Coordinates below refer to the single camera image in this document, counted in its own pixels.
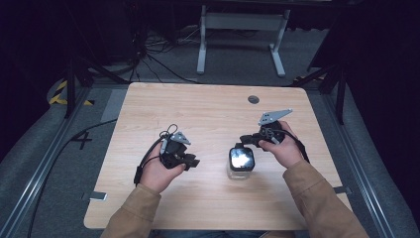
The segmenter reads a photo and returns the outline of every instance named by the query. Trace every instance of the metal rail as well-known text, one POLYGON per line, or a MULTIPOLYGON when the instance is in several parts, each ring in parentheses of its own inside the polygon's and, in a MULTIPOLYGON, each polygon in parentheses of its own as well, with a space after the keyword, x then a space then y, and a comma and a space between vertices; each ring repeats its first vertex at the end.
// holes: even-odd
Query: metal rail
POLYGON ((52 143, 44 154, 43 159, 38 165, 32 178, 27 183, 18 203, 15 205, 12 213, 0 231, 0 238, 13 237, 21 225, 26 213, 31 207, 33 201, 39 195, 40 189, 47 178, 49 170, 52 169, 54 158, 62 145, 62 141, 67 134, 77 111, 82 107, 83 102, 89 94, 90 88, 82 87, 79 89, 79 95, 73 113, 64 119, 59 126, 52 143))
POLYGON ((377 199, 376 192, 371 185, 367 174, 361 164, 359 156, 353 146, 352 140, 350 139, 349 134, 346 131, 346 128, 339 124, 337 117, 335 115, 335 105, 333 99, 328 95, 322 95, 324 103, 328 107, 328 114, 334 121, 334 126, 337 129, 338 134, 340 135, 341 140, 343 141, 346 152, 349 155, 349 166, 355 175, 356 181, 361 189, 362 195, 369 209, 370 215, 373 218, 373 222, 376 225, 377 231, 380 237, 395 237, 392 232, 392 229, 389 225, 388 220, 386 219, 383 210, 377 199))

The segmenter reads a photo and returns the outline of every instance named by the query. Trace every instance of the metal stand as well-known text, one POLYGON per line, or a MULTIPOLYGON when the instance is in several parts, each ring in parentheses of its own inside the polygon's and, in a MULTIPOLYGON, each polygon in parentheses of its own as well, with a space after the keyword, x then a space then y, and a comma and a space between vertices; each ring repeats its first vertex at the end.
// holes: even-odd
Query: metal stand
POLYGON ((261 15, 261 14, 239 14, 239 13, 207 13, 206 6, 201 8, 200 25, 200 50, 198 53, 197 73, 203 74, 206 62, 206 30, 207 29, 235 29, 235 30, 257 30, 277 31, 277 38, 274 44, 269 45, 272 60, 274 61, 277 75, 285 76, 283 64, 281 63, 278 49, 284 35, 290 10, 284 11, 283 15, 261 15))

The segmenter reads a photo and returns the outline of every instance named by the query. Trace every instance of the beige jacket sleeve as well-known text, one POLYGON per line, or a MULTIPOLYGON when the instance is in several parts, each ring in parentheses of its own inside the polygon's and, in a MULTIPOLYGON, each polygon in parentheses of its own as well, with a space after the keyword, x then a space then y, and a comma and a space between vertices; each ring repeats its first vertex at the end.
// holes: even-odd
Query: beige jacket sleeve
POLYGON ((101 237, 148 237, 160 198, 160 194, 139 184, 112 215, 101 237))
POLYGON ((306 220, 311 238, 368 237, 354 213, 311 165, 299 162, 284 172, 283 177, 306 220))

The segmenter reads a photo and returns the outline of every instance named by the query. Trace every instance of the wooden table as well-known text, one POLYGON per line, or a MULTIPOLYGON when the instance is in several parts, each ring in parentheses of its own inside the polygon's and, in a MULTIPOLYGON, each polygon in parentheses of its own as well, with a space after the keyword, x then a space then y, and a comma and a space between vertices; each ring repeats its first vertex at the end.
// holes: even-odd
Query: wooden table
MULTIPOLYGON (((301 230, 305 221, 282 178, 284 168, 269 152, 250 146, 256 167, 246 180, 230 180, 229 150, 242 135, 259 130, 262 114, 292 108, 282 120, 306 146, 311 164, 340 186, 306 92, 300 88, 132 83, 112 136, 84 224, 104 228, 134 189, 136 166, 158 134, 170 124, 191 142, 186 153, 200 160, 162 193, 154 229, 301 230), (250 95, 260 99, 248 101, 250 95)), ((344 194, 339 197, 347 204, 344 194)))

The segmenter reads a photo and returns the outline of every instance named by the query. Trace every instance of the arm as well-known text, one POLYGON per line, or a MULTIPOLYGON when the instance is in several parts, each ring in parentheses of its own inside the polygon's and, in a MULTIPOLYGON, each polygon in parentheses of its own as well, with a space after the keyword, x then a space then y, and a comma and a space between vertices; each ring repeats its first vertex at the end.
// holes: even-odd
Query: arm
POLYGON ((112 215, 101 237, 149 236, 160 202, 160 193, 185 169, 185 165, 179 165, 171 170, 165 168, 157 158, 160 147, 161 143, 151 152, 150 161, 144 167, 140 184, 127 197, 121 208, 112 215))
MULTIPOLYGON (((292 133, 287 123, 280 124, 292 133)), ((291 138, 286 136, 279 145, 260 141, 260 146, 272 152, 278 162, 287 168, 283 177, 306 220, 311 237, 368 237, 354 213, 338 198, 331 185, 303 160, 291 138)))

